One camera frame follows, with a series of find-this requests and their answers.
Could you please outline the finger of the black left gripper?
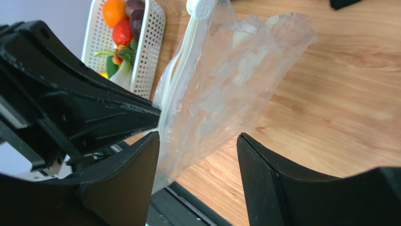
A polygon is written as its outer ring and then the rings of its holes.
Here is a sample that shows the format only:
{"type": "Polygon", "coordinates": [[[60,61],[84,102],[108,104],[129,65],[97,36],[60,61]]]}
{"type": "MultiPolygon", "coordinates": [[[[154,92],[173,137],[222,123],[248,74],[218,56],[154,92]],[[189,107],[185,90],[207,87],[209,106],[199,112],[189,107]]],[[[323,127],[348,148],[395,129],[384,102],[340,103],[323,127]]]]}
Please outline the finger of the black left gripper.
{"type": "Polygon", "coordinates": [[[157,127],[149,100],[102,78],[43,21],[0,27],[0,140],[48,170],[65,156],[74,171],[111,146],[157,127]]]}

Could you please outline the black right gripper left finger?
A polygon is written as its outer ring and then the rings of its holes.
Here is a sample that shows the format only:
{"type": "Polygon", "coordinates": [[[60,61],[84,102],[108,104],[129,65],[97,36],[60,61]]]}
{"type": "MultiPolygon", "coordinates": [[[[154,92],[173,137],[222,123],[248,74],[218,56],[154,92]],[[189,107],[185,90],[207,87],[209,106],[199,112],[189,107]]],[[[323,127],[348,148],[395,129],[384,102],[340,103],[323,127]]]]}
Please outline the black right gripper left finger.
{"type": "Polygon", "coordinates": [[[158,132],[64,179],[0,177],[3,226],[144,226],[159,155],[158,132]]]}

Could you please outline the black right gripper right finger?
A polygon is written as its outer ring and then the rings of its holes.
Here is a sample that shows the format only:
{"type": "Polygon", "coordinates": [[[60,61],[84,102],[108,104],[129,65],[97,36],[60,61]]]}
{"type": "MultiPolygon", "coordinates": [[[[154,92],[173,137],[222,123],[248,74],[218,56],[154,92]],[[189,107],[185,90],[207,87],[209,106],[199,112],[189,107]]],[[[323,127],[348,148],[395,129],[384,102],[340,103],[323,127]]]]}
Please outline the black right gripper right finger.
{"type": "Polygon", "coordinates": [[[346,178],[323,174],[246,133],[237,153],[252,226],[398,226],[401,169],[378,167],[346,178]]]}

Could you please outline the clear polka dot zip bag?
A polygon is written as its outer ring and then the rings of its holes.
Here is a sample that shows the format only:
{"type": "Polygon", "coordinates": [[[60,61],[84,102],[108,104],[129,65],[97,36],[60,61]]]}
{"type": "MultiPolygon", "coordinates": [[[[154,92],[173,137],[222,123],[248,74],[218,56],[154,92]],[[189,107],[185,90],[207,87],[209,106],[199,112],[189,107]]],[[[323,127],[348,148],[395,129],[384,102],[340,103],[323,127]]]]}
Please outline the clear polka dot zip bag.
{"type": "Polygon", "coordinates": [[[236,16],[229,0],[189,0],[190,20],[153,99],[160,109],[157,192],[256,127],[277,85],[314,42],[307,14],[236,16]]]}

